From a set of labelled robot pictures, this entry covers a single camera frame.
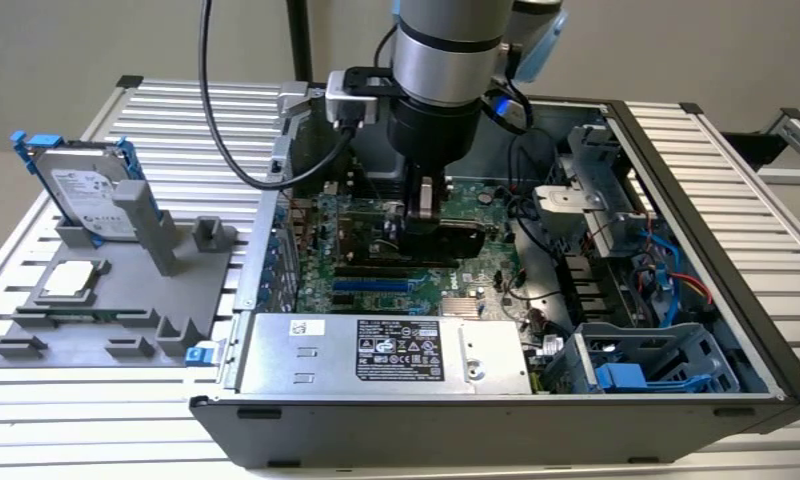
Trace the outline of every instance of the robotic arm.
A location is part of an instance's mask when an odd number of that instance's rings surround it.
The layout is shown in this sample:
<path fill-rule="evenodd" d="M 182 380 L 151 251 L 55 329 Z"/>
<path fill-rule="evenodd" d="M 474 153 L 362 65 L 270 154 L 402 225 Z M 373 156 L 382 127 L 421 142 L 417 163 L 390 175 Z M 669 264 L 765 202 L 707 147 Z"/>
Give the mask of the robotic arm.
<path fill-rule="evenodd" d="M 390 101 L 389 141 L 406 160 L 402 253 L 415 255 L 434 245 L 443 245 L 454 258 L 479 253 L 479 225 L 439 218 L 445 168 L 471 149 L 489 106 L 485 94 L 511 88 L 523 98 L 513 85 L 522 45 L 542 44 L 559 15 L 561 0 L 402 0 L 393 68 L 354 67 L 330 76 L 331 121 L 344 102 L 362 101 L 371 113 L 366 123 L 375 123 L 377 102 Z M 491 107 L 489 113 L 495 115 Z M 526 113 L 530 127 L 530 103 Z M 455 241 L 478 237 L 479 242 Z"/>

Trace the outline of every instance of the motherboard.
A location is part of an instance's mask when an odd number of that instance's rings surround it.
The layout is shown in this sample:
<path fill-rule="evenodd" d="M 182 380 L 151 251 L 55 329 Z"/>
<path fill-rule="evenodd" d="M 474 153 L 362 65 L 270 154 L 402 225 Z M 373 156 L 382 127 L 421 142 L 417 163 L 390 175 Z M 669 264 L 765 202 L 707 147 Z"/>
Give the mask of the motherboard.
<path fill-rule="evenodd" d="M 518 270 L 515 233 L 498 187 L 457 180 L 442 203 L 442 217 L 479 222 L 487 232 L 481 254 L 458 259 L 457 268 L 403 267 L 398 246 L 381 222 L 399 202 L 322 193 L 302 208 L 299 232 L 300 289 L 298 312 L 449 315 L 469 319 L 525 317 L 527 305 L 505 294 Z M 354 241 L 397 266 L 361 267 Z"/>

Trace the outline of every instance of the capacitor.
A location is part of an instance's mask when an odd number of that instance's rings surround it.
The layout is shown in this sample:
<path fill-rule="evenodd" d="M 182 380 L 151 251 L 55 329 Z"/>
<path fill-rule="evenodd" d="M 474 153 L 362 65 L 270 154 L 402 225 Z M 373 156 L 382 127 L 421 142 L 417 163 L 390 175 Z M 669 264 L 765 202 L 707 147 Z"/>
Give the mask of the capacitor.
<path fill-rule="evenodd" d="M 493 276 L 493 286 L 495 287 L 497 292 L 501 292 L 505 289 L 505 274 L 501 270 L 497 270 L 495 275 Z"/>
<path fill-rule="evenodd" d="M 514 281 L 514 285 L 517 288 L 522 288 L 522 285 L 525 285 L 526 280 L 529 279 L 529 272 L 525 271 L 525 268 L 522 270 L 519 270 L 519 273 L 517 274 L 517 280 Z"/>
<path fill-rule="evenodd" d="M 483 192 L 481 195 L 478 195 L 478 202 L 481 202 L 481 205 L 493 205 L 494 201 L 495 198 L 493 197 L 491 193 Z"/>
<path fill-rule="evenodd" d="M 513 231 L 513 227 L 509 222 L 505 222 L 505 237 L 502 240 L 505 243 L 517 243 L 517 232 Z"/>

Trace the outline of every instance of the blue latch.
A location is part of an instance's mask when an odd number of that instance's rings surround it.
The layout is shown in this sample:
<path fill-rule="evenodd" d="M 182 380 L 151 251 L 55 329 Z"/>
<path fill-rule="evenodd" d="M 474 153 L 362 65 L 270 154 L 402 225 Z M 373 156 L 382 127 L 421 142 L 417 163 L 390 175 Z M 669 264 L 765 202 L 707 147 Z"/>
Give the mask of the blue latch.
<path fill-rule="evenodd" d="M 647 382 L 637 363 L 606 363 L 597 368 L 597 380 L 609 393 L 695 393 L 709 387 L 711 375 L 695 375 L 681 382 Z"/>
<path fill-rule="evenodd" d="M 63 136 L 50 133 L 38 133 L 32 136 L 27 145 L 39 148 L 56 148 L 63 144 Z"/>
<path fill-rule="evenodd" d="M 184 365 L 188 367 L 212 367 L 214 354 L 214 348 L 190 347 L 184 356 Z"/>

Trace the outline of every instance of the metal case panel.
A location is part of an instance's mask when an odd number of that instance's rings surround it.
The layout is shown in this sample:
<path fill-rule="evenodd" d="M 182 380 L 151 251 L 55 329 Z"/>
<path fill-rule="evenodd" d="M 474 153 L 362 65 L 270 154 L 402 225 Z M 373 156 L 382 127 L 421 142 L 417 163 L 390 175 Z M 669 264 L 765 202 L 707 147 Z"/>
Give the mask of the metal case panel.
<path fill-rule="evenodd" d="M 605 403 L 280 406 L 203 398 L 191 411 L 238 465 L 339 468 L 671 462 L 786 408 L 723 416 L 723 402 Z"/>

